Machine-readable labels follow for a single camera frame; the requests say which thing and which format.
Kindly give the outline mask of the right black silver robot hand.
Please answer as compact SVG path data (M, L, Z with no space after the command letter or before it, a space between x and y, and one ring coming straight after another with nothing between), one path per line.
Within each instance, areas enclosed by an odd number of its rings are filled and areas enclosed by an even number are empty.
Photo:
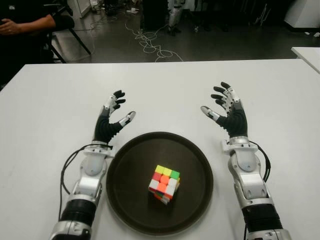
M201 111L226 130L230 138L248 137L248 123L241 99L228 83L222 81L220 85L221 87L213 87L213 90L219 94L211 94L210 96L217 105L224 109L226 116L222 116L204 105L200 107Z

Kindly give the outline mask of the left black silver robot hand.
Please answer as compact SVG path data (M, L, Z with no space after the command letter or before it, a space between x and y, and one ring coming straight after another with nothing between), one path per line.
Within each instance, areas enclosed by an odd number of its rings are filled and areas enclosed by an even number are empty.
M119 109L121 104L126 102L124 96L125 92L122 90L117 90L102 106L95 124L92 144L107 145L111 139L120 132L120 130L133 121L136 116L135 111L129 112L125 117L115 123L110 123L110 117L112 113Z

